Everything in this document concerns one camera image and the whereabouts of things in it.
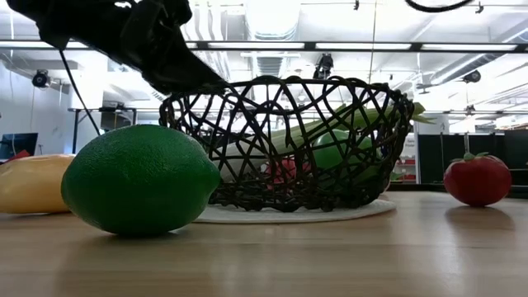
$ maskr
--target toy fruit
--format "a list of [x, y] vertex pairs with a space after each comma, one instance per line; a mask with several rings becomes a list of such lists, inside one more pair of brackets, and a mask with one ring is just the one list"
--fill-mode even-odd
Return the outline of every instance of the toy fruit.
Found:
[[[293, 181], [295, 177], [297, 176], [296, 169], [297, 168], [295, 166], [295, 160], [293, 159], [285, 158], [282, 160], [281, 164], [279, 164], [278, 162], [275, 162], [275, 171], [274, 171], [275, 178], [273, 179], [273, 183], [282, 184], [282, 183], [288, 183], [288, 182]], [[266, 169], [266, 173], [271, 174], [271, 165], [268, 165]], [[271, 185], [267, 186], [268, 190], [271, 190], [272, 187], [273, 186]]]
[[[342, 141], [348, 139], [348, 132], [342, 131], [342, 130], [334, 130], [334, 135], [336, 136], [337, 141]], [[339, 149], [337, 145], [329, 146], [326, 148], [317, 148], [318, 146], [322, 146], [325, 144], [333, 144], [335, 143], [332, 135], [330, 132], [321, 135], [319, 138], [315, 140], [313, 143], [313, 157], [315, 159], [315, 163], [317, 167], [322, 169], [329, 169], [332, 167], [336, 167], [343, 161], [343, 157], [341, 153], [339, 152]], [[372, 141], [369, 137], [363, 138], [361, 143], [358, 145], [359, 149], [369, 149], [372, 147]], [[345, 153], [345, 150], [347, 149], [347, 144], [341, 144], [342, 152]], [[367, 157], [366, 153], [359, 153], [359, 155], [362, 158]], [[381, 152], [376, 149], [376, 158], [381, 159]], [[357, 165], [361, 164], [361, 160], [356, 156], [352, 155], [348, 162], [352, 165], [351, 170], [354, 170]], [[367, 180], [376, 174], [378, 174], [380, 167], [379, 166], [369, 166], [366, 168], [362, 173], [358, 174], [354, 177], [354, 184], [358, 184], [360, 182], [363, 182], [364, 180]], [[341, 176], [344, 177], [346, 174], [348, 174], [348, 171], [346, 169], [342, 170]]]
[[134, 125], [82, 148], [64, 174], [62, 194], [74, 214], [99, 229], [153, 236], [196, 219], [219, 182], [197, 141], [166, 127]]
[[60, 195], [60, 182], [73, 157], [26, 157], [0, 166], [0, 213], [68, 212]]
[[466, 153], [454, 161], [444, 174], [445, 189], [457, 200], [470, 206], [499, 202], [512, 186], [508, 167], [494, 156]]

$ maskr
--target red vegetable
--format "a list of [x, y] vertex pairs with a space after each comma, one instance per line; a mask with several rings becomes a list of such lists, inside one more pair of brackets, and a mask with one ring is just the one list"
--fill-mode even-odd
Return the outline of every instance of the red vegetable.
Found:
[[[281, 166], [279, 163], [275, 163], [275, 179], [273, 180], [274, 184], [288, 183], [292, 182], [297, 177], [297, 167], [295, 166], [295, 160], [292, 158], [285, 158], [282, 160], [282, 166], [286, 169], [285, 174], [282, 174]], [[308, 163], [303, 164], [303, 171], [307, 172], [310, 169]], [[268, 165], [266, 168], [266, 173], [271, 174], [271, 165]], [[268, 185], [268, 190], [271, 190], [273, 186]]]
[[512, 176], [499, 158], [480, 153], [466, 153], [453, 162], [444, 174], [445, 189], [469, 206], [486, 206], [499, 202], [512, 186]]

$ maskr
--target tomato stem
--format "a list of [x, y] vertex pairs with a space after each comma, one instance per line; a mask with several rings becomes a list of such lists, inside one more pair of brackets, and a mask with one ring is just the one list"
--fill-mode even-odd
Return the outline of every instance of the tomato stem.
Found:
[[468, 161], [471, 161], [475, 159], [475, 155], [473, 155], [472, 153], [470, 152], [467, 152], [464, 154], [464, 161], [468, 162]]

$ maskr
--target green vegetable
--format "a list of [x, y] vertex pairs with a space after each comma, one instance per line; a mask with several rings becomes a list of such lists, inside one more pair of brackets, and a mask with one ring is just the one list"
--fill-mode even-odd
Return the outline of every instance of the green vegetable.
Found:
[[[343, 140], [349, 139], [349, 132], [345, 132], [341, 130], [334, 130], [333, 133], [337, 141], [343, 141]], [[331, 145], [328, 147], [318, 148], [326, 144], [335, 144], [335, 141], [330, 132], [327, 132], [326, 134], [317, 138], [317, 140], [313, 144], [313, 157], [315, 159], [315, 163], [317, 167], [320, 167], [322, 169], [330, 169], [330, 168], [336, 167], [337, 165], [343, 162], [343, 156], [339, 152], [339, 148], [337, 145]], [[371, 147], [372, 147], [372, 141], [368, 137], [363, 138], [363, 140], [357, 146], [357, 148], [364, 149], [364, 150], [368, 150]], [[343, 153], [350, 153], [352, 148], [349, 148], [347, 152], [347, 144], [341, 144], [341, 149]], [[365, 160], [366, 158], [370, 158], [370, 156], [367, 153], [358, 153], [358, 154], [352, 155], [348, 159], [348, 162], [351, 164], [350, 170], [351, 171], [355, 170], [356, 167], [359, 166], [363, 162], [363, 160]], [[378, 149], [376, 149], [375, 161], [380, 161], [381, 158], [382, 158], [381, 152]], [[353, 183], [358, 184], [360, 182], [363, 182], [364, 180], [367, 180], [377, 175], [379, 169], [380, 169], [380, 165], [371, 165], [367, 167], [362, 173], [354, 177]], [[348, 171], [346, 168], [343, 168], [340, 173], [342, 182], [346, 182], [347, 176], [348, 176]], [[330, 176], [327, 174], [324, 174], [321, 177], [321, 180], [323, 181], [321, 182], [323, 188], [333, 186], [335, 179], [329, 178], [329, 177]]]
[[395, 173], [395, 172], [391, 172], [390, 173], [390, 181], [392, 181], [392, 182], [398, 181], [402, 177], [405, 177], [405, 174], [403, 174], [403, 173]]
[[[414, 114], [412, 116], [412, 120], [414, 120], [416, 122], [430, 124], [431, 123], [430, 122], [431, 119], [428, 119], [428, 118], [425, 118], [425, 117], [421, 116], [421, 114], [425, 111], [425, 108], [422, 106], [422, 104], [420, 104], [420, 103], [413, 103], [413, 104], [414, 104]], [[343, 111], [343, 109], [345, 107], [346, 107], [345, 105], [342, 105], [339, 108], [337, 108], [334, 112], [335, 113], [340, 113], [340, 112]], [[387, 106], [387, 109], [385, 110], [385, 113], [384, 113], [385, 116], [389, 116], [390, 113], [392, 112], [392, 110], [393, 110], [392, 106]], [[366, 119], [369, 121], [369, 123], [372, 124], [375, 120], [378, 119], [380, 114], [375, 108], [371, 108], [371, 109], [365, 109], [365, 116], [366, 116]], [[351, 115], [349, 115], [344, 120], [346, 122], [350, 123]], [[347, 129], [347, 127], [345, 125], [340, 125], [338, 120], [335, 120], [335, 119], [334, 120], [330, 120], [329, 121], [329, 125], [330, 125], [330, 127], [332, 129], [339, 129], [339, 130], [346, 130]], [[359, 128], [359, 127], [365, 127], [365, 126], [367, 126], [367, 123], [366, 123], [363, 115], [361, 114], [360, 111], [356, 111], [354, 113], [354, 120], [352, 122], [352, 127]], [[304, 125], [304, 128], [305, 128], [306, 132], [310, 134], [309, 141], [313, 141], [314, 139], [319, 137], [321, 134], [324, 134], [324, 131], [327, 130], [327, 126], [323, 125], [323, 121], [322, 120], [316, 120], [314, 122], [307, 123], [307, 124]], [[291, 153], [291, 152], [294, 151], [293, 146], [286, 143], [286, 137], [285, 137], [286, 136], [286, 130], [272, 131], [270, 136], [271, 136], [271, 142], [273, 143], [273, 146], [275, 147], [277, 153], [283, 154], [283, 153]], [[290, 128], [290, 136], [291, 136], [292, 141], [295, 144], [295, 146], [301, 147], [301, 146], [305, 145], [304, 138], [302, 136], [302, 130], [301, 130], [300, 126], [295, 126], [295, 127]], [[229, 156], [231, 156], [231, 157], [239, 157], [240, 155], [242, 155], [243, 153], [248, 151], [249, 146], [250, 146], [249, 143], [251, 143], [252, 140], [253, 140], [253, 137], [250, 137], [250, 138], [246, 139], [246, 142], [240, 142], [240, 148], [236, 144], [228, 145], [227, 148], [225, 149], [225, 155], [228, 156], [228, 157]], [[264, 151], [269, 151], [269, 148], [268, 148], [267, 144], [255, 143], [255, 145], [262, 146], [262, 150], [264, 150]], [[265, 157], [262, 152], [260, 152], [258, 149], [255, 149], [255, 148], [250, 152], [250, 154], [252, 156]], [[265, 158], [252, 158], [252, 159], [250, 159], [250, 161], [251, 161], [251, 163], [252, 163], [252, 165], [254, 167], [260, 167], [262, 164], [267, 162], [267, 159], [265, 159]], [[242, 159], [230, 159], [229, 160], [229, 164], [232, 166], [232, 168], [234, 170], [234, 174], [237, 174], [239, 176], [241, 174], [244, 174], [245, 172], [248, 172], [251, 169], [249, 166], [243, 167], [243, 160]], [[222, 166], [222, 168], [220, 170], [220, 174], [222, 176], [222, 179], [225, 182], [230, 182], [231, 180], [233, 180], [233, 174], [228, 169], [228, 167], [225, 166], [225, 165]]]
[[134, 125], [86, 145], [64, 174], [62, 195], [88, 224], [150, 236], [196, 219], [219, 182], [197, 141], [166, 127]]

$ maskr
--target black cable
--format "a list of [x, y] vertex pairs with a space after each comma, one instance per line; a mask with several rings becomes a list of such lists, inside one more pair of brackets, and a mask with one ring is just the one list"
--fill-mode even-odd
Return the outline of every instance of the black cable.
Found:
[[414, 2], [414, 0], [405, 0], [405, 2], [410, 7], [414, 8], [414, 9], [420, 11], [420, 12], [428, 12], [428, 13], [449, 12], [449, 11], [464, 7], [464, 6], [470, 4], [473, 1], [474, 0], [463, 0], [463, 1], [460, 1], [460, 2], [458, 2], [456, 4], [448, 5], [448, 6], [444, 6], [444, 7], [427, 7], [427, 6], [423, 6], [423, 5], [420, 5], [420, 4], [416, 3], [416, 2]]
[[93, 128], [96, 130], [97, 135], [101, 135], [101, 132], [99, 131], [99, 128], [97, 127], [96, 121], [92, 117], [92, 113], [86, 108], [86, 104], [84, 104], [84, 100], [81, 98], [81, 93], [79, 92], [79, 89], [77, 88], [77, 84], [75, 83], [75, 80], [73, 79], [72, 70], [70, 70], [68, 61], [66, 61], [66, 57], [64, 56], [64, 52], [59, 49], [60, 58], [63, 60], [64, 67], [66, 68], [66, 73], [68, 73], [69, 81], [72, 82], [73, 90], [75, 90], [75, 94], [77, 94], [77, 97], [79, 97], [79, 101], [82, 104], [82, 108], [86, 112], [88, 118], [92, 122]]

